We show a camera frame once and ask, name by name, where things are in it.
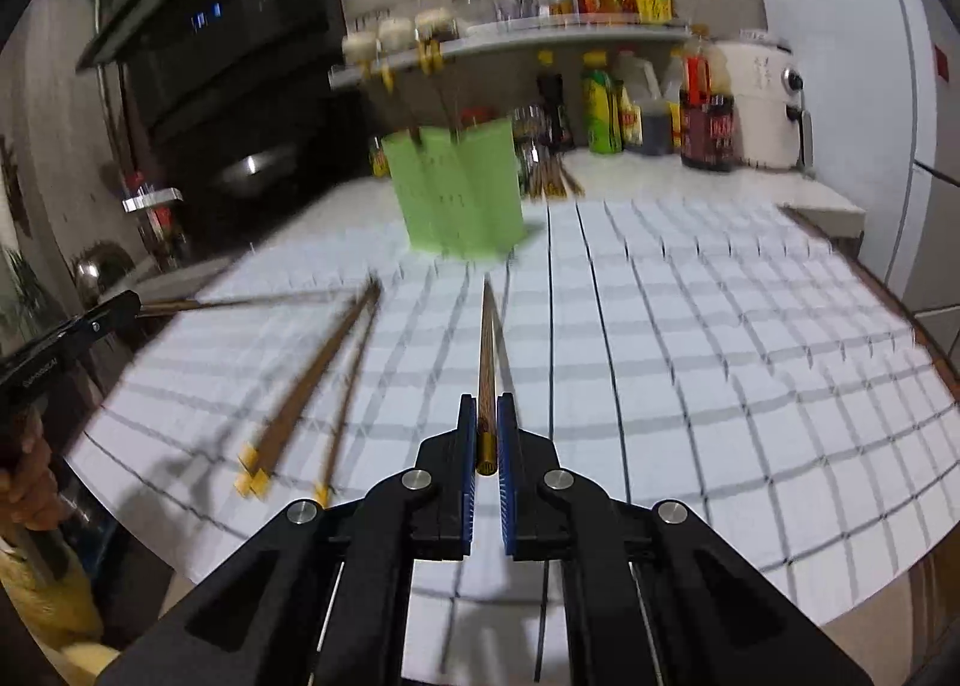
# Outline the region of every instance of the yellow chopstick tip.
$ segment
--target yellow chopstick tip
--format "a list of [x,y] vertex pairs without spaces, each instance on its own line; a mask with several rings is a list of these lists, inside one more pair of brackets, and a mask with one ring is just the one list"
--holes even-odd
[[317,483],[317,485],[314,487],[313,498],[317,501],[317,504],[319,504],[320,507],[323,507],[323,509],[327,509],[328,507],[330,507],[329,487],[325,485],[320,485],[320,483]]
[[233,487],[237,490],[237,493],[241,497],[248,497],[250,495],[250,488],[253,484],[253,478],[250,477],[250,473],[241,472],[237,475],[237,479],[233,482]]
[[252,472],[253,467],[256,467],[256,448],[248,442],[244,443],[238,459],[240,459],[240,463],[243,464],[243,468],[247,472]]
[[256,494],[258,499],[263,499],[267,495],[267,488],[270,485],[270,475],[267,475],[262,469],[256,471],[251,480],[250,490]]

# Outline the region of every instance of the human hand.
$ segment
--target human hand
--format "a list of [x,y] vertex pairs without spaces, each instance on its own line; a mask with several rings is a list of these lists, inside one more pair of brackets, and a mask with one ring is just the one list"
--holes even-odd
[[50,471],[50,446],[43,439],[40,414],[34,408],[23,419],[16,470],[0,470],[0,521],[22,523],[34,531],[48,531],[65,518],[56,478]]

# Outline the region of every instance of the grid tile pattern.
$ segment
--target grid tile pattern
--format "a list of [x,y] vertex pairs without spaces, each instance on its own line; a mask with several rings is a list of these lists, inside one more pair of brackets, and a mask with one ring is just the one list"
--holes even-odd
[[[774,206],[583,202],[525,209],[506,262],[427,259],[402,227],[267,247],[210,298],[359,287],[384,298],[334,486],[357,499],[409,466],[475,392],[484,275],[503,325],[499,390],[520,425],[616,499],[683,499],[815,622],[863,601],[960,510],[960,414],[892,315]],[[124,374],[71,456],[146,545],[199,580],[312,492],[352,343],[307,409],[267,502],[232,490],[341,304],[181,315]],[[557,565],[502,555],[478,478],[473,555],[416,565],[404,673],[568,682]]]

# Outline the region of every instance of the chopstick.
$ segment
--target chopstick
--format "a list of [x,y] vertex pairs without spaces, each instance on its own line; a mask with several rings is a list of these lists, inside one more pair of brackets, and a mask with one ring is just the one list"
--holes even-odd
[[563,165],[563,160],[560,160],[560,157],[557,157],[557,166],[560,168],[560,174],[563,175],[563,179],[566,179],[566,183],[570,185],[570,190],[573,191],[573,195],[582,196],[584,195],[584,189],[580,186],[580,183],[573,179],[573,176],[570,176],[570,171],[566,169],[566,166]]
[[560,176],[559,163],[555,155],[551,155],[546,161],[546,194],[548,198],[566,198],[566,188],[563,186],[563,177]]
[[367,343],[370,341],[373,333],[373,324],[376,323],[376,313],[380,309],[380,291],[373,295],[373,303],[370,307],[370,317],[367,320],[367,327],[364,328],[363,336],[353,353],[353,360],[350,363],[347,384],[344,386],[344,398],[340,401],[340,409],[337,411],[337,420],[333,427],[333,434],[330,437],[326,456],[323,458],[323,472],[320,473],[320,482],[317,483],[315,498],[320,507],[329,507],[330,497],[333,494],[332,483],[333,474],[337,468],[337,459],[340,454],[340,443],[343,441],[344,432],[347,430],[347,416],[349,416],[350,404],[353,401],[353,390],[356,387],[356,381],[360,376],[360,366],[363,363],[363,356],[367,350]]
[[496,383],[493,379],[493,288],[483,281],[480,320],[480,379],[477,385],[477,472],[496,473]]
[[367,304],[373,299],[379,299],[380,290],[380,280],[371,278],[360,298],[354,298],[342,313],[333,333],[320,346],[310,366],[296,381],[275,415],[267,422],[267,426],[260,435],[259,444],[255,448],[248,445],[243,449],[240,454],[240,463],[244,470],[234,483],[234,487],[241,496],[246,497],[251,491],[261,499],[266,495],[270,475],[277,468],[277,462],[280,461],[280,456],[294,432],[296,422],[304,414],[304,408],[313,397],[314,391],[337,352],[340,351],[344,339],[352,330],[357,318]]
[[297,293],[248,296],[241,299],[216,299],[216,301],[210,302],[200,302],[198,299],[161,299],[155,302],[143,302],[140,305],[140,312],[137,317],[152,318],[176,315],[178,312],[189,312],[195,309],[221,309],[223,307],[269,307],[270,304],[297,304],[298,302],[326,304],[333,301],[342,292],[339,289],[305,290]]

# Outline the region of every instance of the red sticker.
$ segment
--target red sticker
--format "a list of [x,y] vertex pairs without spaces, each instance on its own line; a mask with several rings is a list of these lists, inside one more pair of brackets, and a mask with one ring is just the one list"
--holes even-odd
[[933,55],[937,62],[937,76],[944,82],[950,81],[950,64],[944,51],[936,44],[933,45]]

